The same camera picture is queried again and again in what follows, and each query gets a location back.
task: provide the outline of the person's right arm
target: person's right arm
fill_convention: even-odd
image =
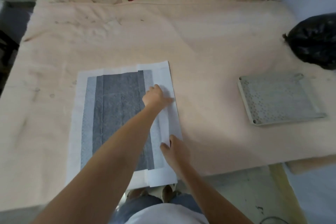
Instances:
[[[191,195],[210,224],[252,224],[233,204],[207,184],[190,164],[190,152],[185,143],[174,135],[171,146],[162,143],[160,148],[175,173],[183,180]]]

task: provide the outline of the perforated tray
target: perforated tray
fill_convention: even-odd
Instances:
[[[325,118],[302,73],[241,76],[238,87],[253,125]]]

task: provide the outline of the black plastic bag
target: black plastic bag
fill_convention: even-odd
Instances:
[[[305,19],[282,36],[303,62],[336,69],[336,13]]]

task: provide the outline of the blue jeans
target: blue jeans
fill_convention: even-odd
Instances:
[[[152,195],[140,196],[126,201],[118,210],[114,212],[109,224],[124,224],[133,214],[152,205],[161,204],[162,200]],[[196,213],[202,213],[201,209],[190,194],[182,193],[173,197],[169,203],[182,205]]]

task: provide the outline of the black wire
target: black wire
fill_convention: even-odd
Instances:
[[[259,222],[259,224],[263,224],[265,220],[269,220],[269,219],[281,220],[281,221],[283,221],[284,223],[289,224],[287,221],[285,221],[285,220],[283,220],[283,219],[281,219],[281,218],[279,218],[279,217],[276,217],[276,216],[266,217],[266,218],[264,218],[261,222]]]

